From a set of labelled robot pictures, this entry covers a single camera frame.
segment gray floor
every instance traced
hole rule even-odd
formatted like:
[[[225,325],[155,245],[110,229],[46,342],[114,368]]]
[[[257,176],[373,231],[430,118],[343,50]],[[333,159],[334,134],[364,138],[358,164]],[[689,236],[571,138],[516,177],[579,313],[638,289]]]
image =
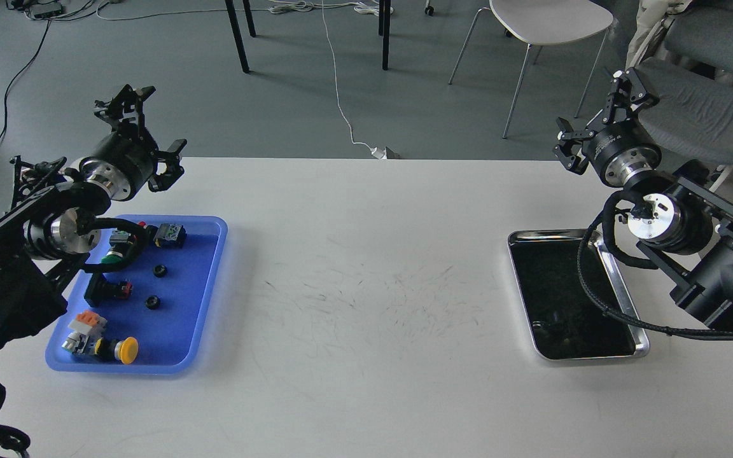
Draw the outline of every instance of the gray floor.
[[[63,3],[78,6],[83,0]],[[600,37],[544,49],[527,70],[509,139],[502,140],[526,46],[506,38],[494,17],[483,14],[448,86],[471,18],[486,3],[434,0],[434,17],[422,14],[423,3],[393,3],[387,72],[380,69],[376,17],[351,8],[326,12],[340,100],[355,140],[389,146],[404,159],[555,160],[554,119],[573,115]],[[617,26],[578,125],[602,103],[608,87],[603,69],[622,66],[638,0],[599,3],[615,13]],[[222,6],[218,0],[124,0],[102,14]],[[8,134],[0,145],[0,214],[10,192],[8,159],[87,155],[108,133],[91,114],[93,100],[111,98],[125,83],[157,87],[146,103],[146,125],[161,147],[187,138],[186,156],[369,158],[367,148],[349,143],[335,105],[321,12],[254,15],[259,37],[244,37],[249,75],[239,69],[225,12],[53,23],[35,64],[11,91]],[[0,0],[0,129],[6,84],[29,60],[43,29],[43,22],[6,11]]]

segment black table leg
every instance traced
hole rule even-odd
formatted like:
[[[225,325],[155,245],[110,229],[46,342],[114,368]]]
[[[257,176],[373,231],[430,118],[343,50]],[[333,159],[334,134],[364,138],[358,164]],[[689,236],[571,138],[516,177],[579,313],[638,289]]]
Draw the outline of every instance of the black table leg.
[[[389,69],[389,18],[392,17],[392,0],[381,0],[384,3],[384,61],[381,68]]]
[[[384,1],[378,2],[378,36],[384,35]]]
[[[225,6],[228,10],[230,28],[234,32],[234,41],[236,41],[236,52],[239,54],[239,63],[242,64],[242,72],[250,73],[251,70],[250,67],[248,67],[248,56],[245,55],[245,46],[242,44],[242,34],[239,32],[239,21],[236,20],[234,0],[225,0]]]
[[[251,14],[251,1],[242,0],[242,6],[245,8],[245,20],[248,21],[248,34],[251,37],[256,37],[256,28],[253,27],[253,15]]]

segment black nut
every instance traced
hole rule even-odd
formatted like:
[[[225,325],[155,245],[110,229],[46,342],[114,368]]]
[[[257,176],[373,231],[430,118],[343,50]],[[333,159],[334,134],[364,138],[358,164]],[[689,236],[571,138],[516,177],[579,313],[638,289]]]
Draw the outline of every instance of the black nut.
[[[149,296],[146,299],[146,308],[149,310],[157,310],[160,307],[160,298],[158,296]]]
[[[151,269],[151,273],[154,273],[157,278],[163,278],[169,273],[169,267],[166,267],[163,264],[157,264],[153,269]]]

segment white chair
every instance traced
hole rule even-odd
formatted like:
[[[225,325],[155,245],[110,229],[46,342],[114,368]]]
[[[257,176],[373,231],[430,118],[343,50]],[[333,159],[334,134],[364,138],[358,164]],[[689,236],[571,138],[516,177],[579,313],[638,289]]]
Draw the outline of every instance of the white chair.
[[[514,91],[511,111],[508,113],[508,120],[505,122],[503,138],[506,139],[514,107],[517,106],[517,97],[522,86],[524,71],[527,67],[527,56],[529,56],[532,47],[539,46],[536,57],[533,59],[533,62],[536,63],[542,46],[572,43],[599,34],[599,32],[607,30],[613,23],[613,15],[601,6],[588,2],[588,0],[490,0],[488,6],[480,8],[477,10],[477,14],[474,15],[474,21],[471,23],[471,29],[468,29],[463,49],[460,49],[457,64],[454,65],[454,70],[451,72],[449,84],[454,81],[454,73],[457,73],[457,67],[459,67],[460,60],[463,58],[466,45],[471,38],[471,32],[474,31],[474,26],[477,24],[477,17],[483,10],[491,10],[510,34],[527,43],[522,71],[517,82],[517,90]],[[578,117],[582,104],[584,104],[587,89],[593,79],[593,70],[596,69],[596,65],[599,63],[606,38],[607,34],[605,33],[601,40],[599,53],[596,55],[596,61],[593,63],[593,69],[590,70],[590,76],[584,86],[582,99],[578,103],[576,117]]]

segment white table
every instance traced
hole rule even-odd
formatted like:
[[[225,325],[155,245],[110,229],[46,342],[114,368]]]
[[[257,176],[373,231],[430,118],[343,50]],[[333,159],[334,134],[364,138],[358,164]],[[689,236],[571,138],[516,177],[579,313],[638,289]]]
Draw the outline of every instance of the white table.
[[[527,335],[506,238],[587,226],[608,189],[553,162],[183,160],[110,214],[215,214],[230,237],[177,377],[53,372],[0,352],[0,423],[34,456],[732,456],[733,343],[556,366]],[[639,313],[697,326],[658,272]]]

